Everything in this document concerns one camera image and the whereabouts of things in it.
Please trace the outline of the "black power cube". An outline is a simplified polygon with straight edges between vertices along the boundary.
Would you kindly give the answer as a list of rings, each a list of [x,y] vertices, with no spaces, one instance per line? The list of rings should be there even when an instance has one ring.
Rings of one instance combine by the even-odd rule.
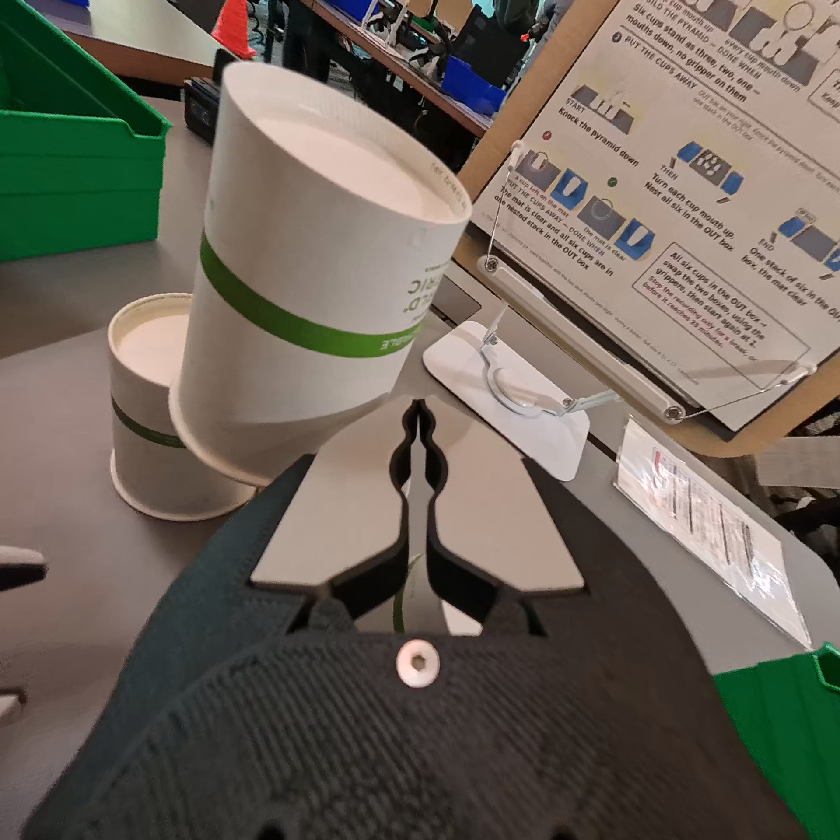
[[[220,48],[216,51],[210,78],[190,77],[184,80],[185,126],[210,145],[214,144],[216,135],[224,70],[236,61],[236,56],[224,47]]]

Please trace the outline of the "printed instruction sheet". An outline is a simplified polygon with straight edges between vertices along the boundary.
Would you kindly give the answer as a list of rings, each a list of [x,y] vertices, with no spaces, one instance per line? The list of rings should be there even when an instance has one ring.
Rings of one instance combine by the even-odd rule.
[[[838,351],[838,2],[619,2],[474,205],[729,438]]]

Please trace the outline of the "laminated paper sheet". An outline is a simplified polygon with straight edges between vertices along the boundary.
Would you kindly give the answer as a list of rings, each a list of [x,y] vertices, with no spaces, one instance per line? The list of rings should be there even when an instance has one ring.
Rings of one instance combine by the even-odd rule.
[[[813,649],[781,541],[633,417],[624,427],[615,487],[738,597],[804,650]]]

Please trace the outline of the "small blue bin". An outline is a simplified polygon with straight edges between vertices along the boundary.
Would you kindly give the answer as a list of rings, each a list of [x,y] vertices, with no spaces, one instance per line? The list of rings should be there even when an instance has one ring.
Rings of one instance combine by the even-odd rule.
[[[471,111],[488,118],[497,114],[506,97],[503,89],[490,84],[455,56],[448,58],[440,87]]]

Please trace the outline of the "orange traffic cone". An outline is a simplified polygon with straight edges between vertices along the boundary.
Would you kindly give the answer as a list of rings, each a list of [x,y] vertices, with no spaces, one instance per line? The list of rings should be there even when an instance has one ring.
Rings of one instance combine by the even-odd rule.
[[[211,36],[241,60],[256,57],[256,51],[249,44],[248,4],[245,0],[223,2]]]

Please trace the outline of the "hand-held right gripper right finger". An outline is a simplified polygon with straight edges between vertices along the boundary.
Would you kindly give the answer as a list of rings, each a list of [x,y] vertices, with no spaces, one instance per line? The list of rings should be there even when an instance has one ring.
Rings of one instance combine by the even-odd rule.
[[[499,601],[578,594],[585,580],[527,468],[494,430],[429,396],[420,402],[433,592],[476,624]]]

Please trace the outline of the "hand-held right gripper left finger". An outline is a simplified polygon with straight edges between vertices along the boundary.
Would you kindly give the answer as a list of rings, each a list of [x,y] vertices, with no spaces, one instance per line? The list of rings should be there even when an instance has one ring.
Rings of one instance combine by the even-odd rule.
[[[255,587],[332,597],[352,618],[400,590],[417,410],[392,399],[320,447],[251,574]]]

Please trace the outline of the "white paper cup green band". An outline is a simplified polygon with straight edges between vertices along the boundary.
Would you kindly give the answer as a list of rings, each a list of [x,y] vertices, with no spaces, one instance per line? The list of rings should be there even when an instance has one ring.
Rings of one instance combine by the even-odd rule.
[[[175,431],[266,487],[389,399],[472,215],[392,122],[277,66],[223,74]]]
[[[241,508],[254,488],[206,466],[183,444],[169,408],[180,373],[192,295],[132,301],[107,330],[113,486],[131,508],[168,522],[200,522]]]
[[[392,620],[397,634],[448,633],[443,601],[429,583],[424,553],[408,561],[405,583],[393,600]]]

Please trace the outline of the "green plastic bin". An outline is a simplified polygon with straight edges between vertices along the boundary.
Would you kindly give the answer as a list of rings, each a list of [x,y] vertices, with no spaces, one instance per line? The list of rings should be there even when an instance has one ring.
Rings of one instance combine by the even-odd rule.
[[[724,707],[765,778],[810,838],[839,838],[839,651],[714,675]]]
[[[3,262],[157,239],[166,118],[26,2],[1,88]]]

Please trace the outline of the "black desk panel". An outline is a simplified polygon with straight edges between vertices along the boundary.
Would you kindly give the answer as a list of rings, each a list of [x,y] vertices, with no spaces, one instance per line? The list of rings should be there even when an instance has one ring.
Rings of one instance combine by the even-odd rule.
[[[442,276],[430,307],[430,311],[439,320],[455,328],[473,319],[480,309],[481,305],[476,299],[446,275]]]

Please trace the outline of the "grey desk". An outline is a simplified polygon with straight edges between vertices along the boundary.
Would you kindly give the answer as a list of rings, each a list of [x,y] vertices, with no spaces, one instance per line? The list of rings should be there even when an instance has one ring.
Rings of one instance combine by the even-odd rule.
[[[2,688],[26,698],[2,727],[2,838],[19,837],[86,739],[155,604],[224,521],[145,517],[109,474],[105,332],[127,303],[192,288],[212,153],[186,128],[179,101],[148,102],[172,123],[158,239],[2,264],[2,544],[39,551],[47,565],[43,581],[2,593]],[[594,410],[570,492],[645,563],[710,671],[800,653],[616,490],[626,423],[623,404]],[[780,540],[814,646],[838,648],[838,586],[824,561],[665,445]]]

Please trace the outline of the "long background table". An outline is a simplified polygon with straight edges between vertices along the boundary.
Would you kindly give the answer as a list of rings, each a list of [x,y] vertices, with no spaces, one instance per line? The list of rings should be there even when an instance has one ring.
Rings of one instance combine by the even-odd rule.
[[[331,3],[321,1],[303,1],[302,5],[332,29],[340,32],[349,42],[360,47],[395,77],[401,78],[409,88],[414,89],[427,102],[446,113],[473,137],[480,140],[490,129],[493,122],[492,117],[473,111],[464,103],[441,91],[439,85],[426,79],[395,48],[387,45],[381,38],[372,35],[361,23],[356,22],[343,10]]]

